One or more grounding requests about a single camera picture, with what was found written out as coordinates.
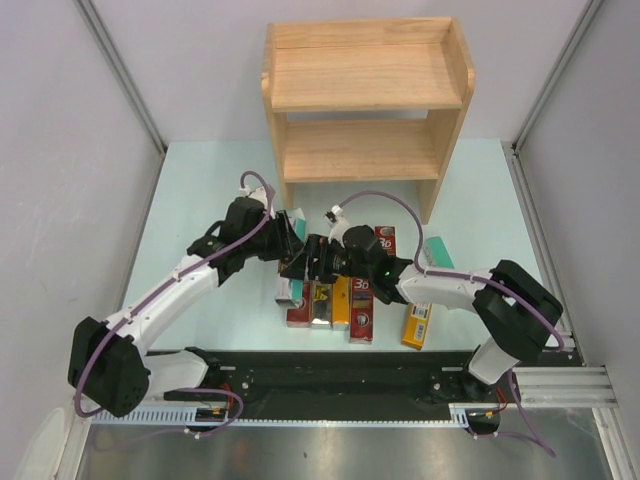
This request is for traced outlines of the silver teal toothpaste box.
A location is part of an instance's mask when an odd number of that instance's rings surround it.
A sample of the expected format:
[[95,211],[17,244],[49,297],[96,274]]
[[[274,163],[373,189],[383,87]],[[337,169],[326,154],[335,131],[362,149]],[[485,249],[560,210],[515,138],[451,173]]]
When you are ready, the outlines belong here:
[[303,304],[303,281],[298,277],[290,278],[282,274],[292,269],[302,253],[306,240],[307,222],[303,210],[294,208],[283,210],[284,254],[279,260],[274,299],[281,307],[298,308]]

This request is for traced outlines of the teal toothpaste box with barcode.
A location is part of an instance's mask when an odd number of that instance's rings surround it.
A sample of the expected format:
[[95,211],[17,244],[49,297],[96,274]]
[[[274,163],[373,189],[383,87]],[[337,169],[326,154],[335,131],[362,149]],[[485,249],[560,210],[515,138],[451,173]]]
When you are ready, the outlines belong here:
[[429,266],[454,269],[454,263],[440,236],[427,238],[423,244],[423,251]]

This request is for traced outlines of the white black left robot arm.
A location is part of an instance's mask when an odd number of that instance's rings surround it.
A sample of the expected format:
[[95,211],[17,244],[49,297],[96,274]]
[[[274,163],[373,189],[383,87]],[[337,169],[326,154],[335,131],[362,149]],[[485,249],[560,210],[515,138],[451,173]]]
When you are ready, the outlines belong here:
[[76,327],[68,382],[115,417],[144,399],[188,389],[214,397],[221,376],[195,347],[152,356],[158,337],[194,303],[217,290],[245,262],[285,262],[304,245],[306,221],[298,210],[270,213],[263,201],[238,197],[224,219],[196,239],[172,272],[142,299],[103,321],[87,317]]

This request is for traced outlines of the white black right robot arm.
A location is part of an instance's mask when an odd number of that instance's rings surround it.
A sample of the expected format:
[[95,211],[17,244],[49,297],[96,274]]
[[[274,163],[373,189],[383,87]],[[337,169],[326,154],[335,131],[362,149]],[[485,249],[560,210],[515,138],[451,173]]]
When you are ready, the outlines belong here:
[[489,338],[471,356],[461,376],[473,401],[493,394],[505,373],[536,361],[557,337],[564,308],[543,285],[511,260],[487,272],[421,267],[389,254],[368,226],[349,228],[342,239],[311,235],[285,260],[286,278],[332,283],[338,277],[367,281],[384,304],[438,304],[476,313]]

